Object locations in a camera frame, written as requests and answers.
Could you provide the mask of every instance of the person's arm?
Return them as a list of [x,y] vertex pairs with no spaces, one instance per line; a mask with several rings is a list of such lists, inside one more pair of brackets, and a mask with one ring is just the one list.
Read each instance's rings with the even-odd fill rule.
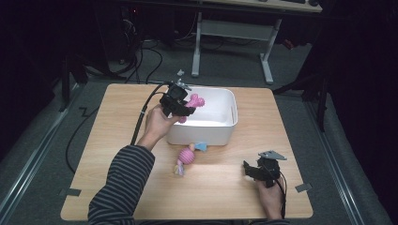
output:
[[89,205],[89,224],[134,224],[132,215],[155,163],[150,151],[178,120],[179,116],[167,118],[160,105],[149,111],[143,137],[122,148],[112,161],[105,186]]
[[106,185],[89,205],[88,223],[134,224],[132,215],[154,163],[153,154],[142,146],[122,148],[112,161]]
[[289,221],[282,218],[281,205],[283,201],[283,194],[281,188],[276,184],[272,187],[266,187],[265,182],[259,180],[256,180],[255,183],[260,193],[260,203],[263,206],[264,211],[267,215],[268,221],[264,224],[290,224]]

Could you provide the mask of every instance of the tape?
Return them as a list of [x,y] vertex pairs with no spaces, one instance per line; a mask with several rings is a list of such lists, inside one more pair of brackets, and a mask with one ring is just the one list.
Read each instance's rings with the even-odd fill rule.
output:
[[70,195],[70,196],[79,196],[80,195],[80,192],[82,192],[81,190],[79,190],[79,189],[73,189],[73,188],[68,188],[68,189],[66,189],[66,188],[62,188],[61,189],[61,191],[59,191],[59,196],[67,196],[67,195]]
[[302,185],[299,185],[299,186],[296,187],[296,191],[298,193],[300,193],[301,191],[304,191],[304,190],[308,191],[308,190],[310,190],[312,188],[313,188],[313,186],[311,184],[302,184]]

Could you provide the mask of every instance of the hand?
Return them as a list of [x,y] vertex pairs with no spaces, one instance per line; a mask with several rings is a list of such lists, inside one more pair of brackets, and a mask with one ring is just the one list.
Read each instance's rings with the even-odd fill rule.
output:
[[155,144],[169,132],[172,125],[179,119],[180,116],[168,118],[164,115],[160,104],[155,106],[146,115],[145,133],[137,145],[151,151]]
[[[279,178],[279,183],[283,187],[283,179]],[[255,181],[260,193],[260,203],[266,211],[267,219],[281,219],[282,191],[278,184],[266,188],[265,181]]]

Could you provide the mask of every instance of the striped shirt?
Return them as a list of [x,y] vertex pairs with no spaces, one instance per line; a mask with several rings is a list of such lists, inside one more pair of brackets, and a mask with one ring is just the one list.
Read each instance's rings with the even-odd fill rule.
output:
[[[155,156],[142,146],[127,145],[112,161],[105,186],[89,205],[88,224],[135,224],[135,207],[155,163]],[[285,225],[284,219],[263,224]]]

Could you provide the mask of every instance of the white plastic bin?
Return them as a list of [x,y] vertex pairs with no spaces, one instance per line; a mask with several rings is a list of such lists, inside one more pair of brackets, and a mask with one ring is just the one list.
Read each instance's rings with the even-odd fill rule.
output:
[[234,94],[223,88],[191,87],[185,100],[191,94],[198,94],[205,100],[203,107],[188,116],[184,124],[175,123],[168,135],[170,144],[206,143],[226,145],[237,124],[237,103]]

